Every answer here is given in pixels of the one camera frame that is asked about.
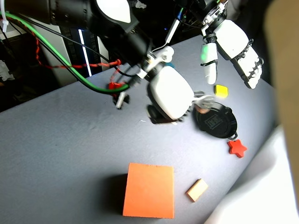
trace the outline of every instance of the table surface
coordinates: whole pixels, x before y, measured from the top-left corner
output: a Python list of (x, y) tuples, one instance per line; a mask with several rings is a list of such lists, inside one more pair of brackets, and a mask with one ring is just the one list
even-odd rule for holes
[[(212, 94), (199, 65), (202, 37), (173, 46), (172, 63), (194, 91)], [(113, 70), (90, 80), (104, 86)], [(263, 80), (248, 89), (230, 61), (219, 56), (217, 83), (229, 88), (217, 102), (232, 108), (242, 159), (227, 139), (201, 132), (192, 115), (178, 125), (147, 118), (146, 81), (128, 91), (117, 110), (111, 96), (74, 83), (0, 113), (0, 223), (204, 223), (275, 126), (274, 90)], [(175, 170), (175, 218), (121, 215), (130, 162)], [(209, 185), (192, 203), (185, 192), (199, 178)]]

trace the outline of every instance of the white light strip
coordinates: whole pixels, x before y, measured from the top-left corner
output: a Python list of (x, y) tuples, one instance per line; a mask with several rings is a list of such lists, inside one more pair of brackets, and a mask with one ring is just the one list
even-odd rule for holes
[[(79, 29), (78, 31), (79, 31), (79, 36), (80, 36), (81, 44), (84, 44), (84, 39), (83, 39), (83, 35), (82, 35), (82, 30)], [(86, 64), (87, 64), (88, 74), (89, 74), (89, 76), (91, 77), (91, 76), (92, 76), (92, 71), (90, 70), (90, 66), (89, 66), (89, 61), (88, 61), (88, 57), (87, 57), (87, 53), (86, 53), (86, 49), (85, 49), (85, 47), (82, 47), (82, 49), (83, 49), (83, 54), (84, 54), (85, 61), (86, 61)]]

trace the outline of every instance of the green cable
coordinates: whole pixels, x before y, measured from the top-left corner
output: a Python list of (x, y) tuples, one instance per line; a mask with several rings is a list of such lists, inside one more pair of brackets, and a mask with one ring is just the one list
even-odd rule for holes
[[(46, 38), (44, 38), (36, 29), (34, 29), (29, 23), (27, 23), (26, 21), (24, 21), (23, 19), (21, 19), (20, 17), (10, 14), (10, 13), (5, 13), (5, 15), (7, 17), (10, 17), (12, 19), (18, 20), (21, 23), (23, 23), (28, 29), (30, 29), (38, 38), (40, 38), (49, 48), (51, 48), (51, 50), (53, 50), (53, 52), (55, 52), (55, 54), (63, 61), (65, 62), (68, 66), (71, 66), (71, 64), (52, 46), (52, 44), (50, 44), (48, 42), (48, 40)], [(108, 90), (108, 89), (102, 89), (97, 87), (96, 85), (94, 85), (93, 83), (89, 82), (87, 79), (85, 79), (76, 69), (74, 69), (73, 67), (70, 67), (70, 69), (76, 74), (76, 77), (83, 83), (85, 83), (85, 85), (87, 87), (90, 87), (92, 89), (96, 89), (98, 91), (101, 91), (102, 93), (105, 94), (113, 94), (113, 93), (118, 93), (121, 91), (125, 91), (129, 88), (128, 84), (123, 85), (120, 88), (117, 88), (115, 90)]]

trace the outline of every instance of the red clamp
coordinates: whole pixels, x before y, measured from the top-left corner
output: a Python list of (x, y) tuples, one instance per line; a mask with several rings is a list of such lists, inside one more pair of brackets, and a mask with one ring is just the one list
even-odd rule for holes
[(229, 154), (235, 154), (239, 158), (242, 158), (244, 156), (244, 152), (247, 150), (247, 148), (242, 145), (240, 140), (237, 141), (229, 141)]

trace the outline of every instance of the yellow block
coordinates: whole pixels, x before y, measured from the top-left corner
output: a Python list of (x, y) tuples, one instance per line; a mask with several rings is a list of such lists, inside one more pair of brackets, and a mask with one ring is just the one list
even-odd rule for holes
[(207, 188), (207, 183), (203, 179), (199, 179), (186, 192), (186, 194), (193, 200), (193, 202), (196, 202), (197, 199), (206, 191)]
[(226, 98), (228, 96), (228, 88), (223, 85), (216, 85), (215, 86), (215, 94), (218, 97)]

